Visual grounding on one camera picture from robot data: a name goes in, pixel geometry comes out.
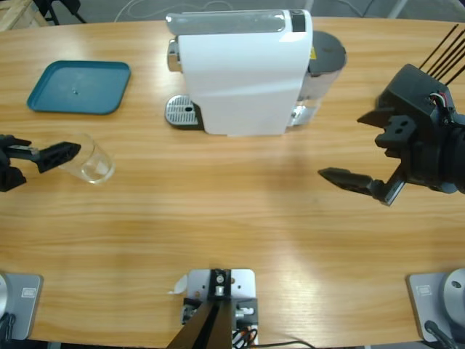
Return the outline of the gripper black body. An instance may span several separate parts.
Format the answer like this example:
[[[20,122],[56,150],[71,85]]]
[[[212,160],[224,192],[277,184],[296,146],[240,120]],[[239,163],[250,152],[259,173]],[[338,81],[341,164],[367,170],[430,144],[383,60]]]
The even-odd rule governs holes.
[[[26,183],[22,172],[11,165],[11,159],[22,159],[34,162],[39,158],[37,148],[25,145],[11,145],[1,148],[1,192],[7,192]]]
[[[454,107],[448,88],[412,65],[405,65],[381,93],[381,103],[409,116],[416,133],[401,153],[400,164],[386,184],[389,206],[406,183],[454,191]]]

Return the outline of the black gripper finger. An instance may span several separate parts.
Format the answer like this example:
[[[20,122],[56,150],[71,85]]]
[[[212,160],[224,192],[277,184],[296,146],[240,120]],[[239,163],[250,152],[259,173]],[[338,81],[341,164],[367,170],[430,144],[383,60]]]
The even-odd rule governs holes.
[[[1,135],[0,145],[1,146],[30,146],[31,141],[19,139],[13,135]]]
[[[383,129],[374,142],[384,149],[387,157],[400,159],[416,133],[416,125],[407,115],[399,114],[394,108],[377,108],[361,116],[357,122]]]
[[[318,174],[343,190],[371,196],[377,200],[390,200],[386,184],[364,174],[355,174],[347,169],[329,167],[318,170]]]
[[[49,171],[73,160],[79,151],[81,145],[78,143],[61,142],[51,145],[48,148],[39,151],[36,158],[36,165],[40,173]]]

